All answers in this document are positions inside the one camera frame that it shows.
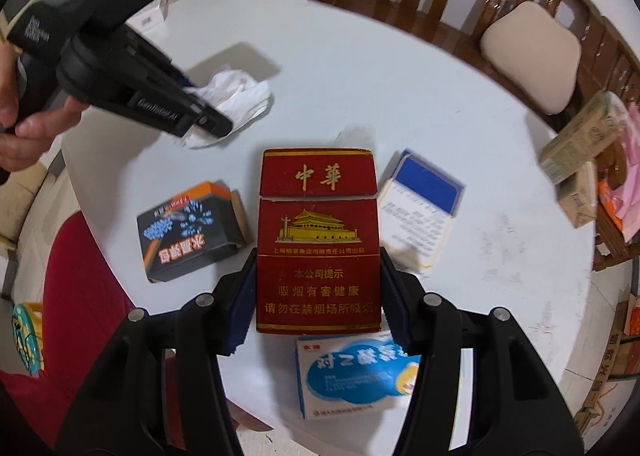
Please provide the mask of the left hand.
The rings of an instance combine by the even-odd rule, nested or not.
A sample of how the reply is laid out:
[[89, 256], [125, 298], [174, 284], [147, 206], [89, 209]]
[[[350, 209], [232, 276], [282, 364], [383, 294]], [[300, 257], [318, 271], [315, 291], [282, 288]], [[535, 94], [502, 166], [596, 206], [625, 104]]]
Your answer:
[[2, 133], [1, 168], [16, 172], [29, 168], [50, 150], [54, 139], [75, 127], [88, 105], [67, 97], [57, 109], [36, 113], [17, 123], [17, 53], [9, 42], [1, 44], [1, 125], [13, 127], [14, 134]]

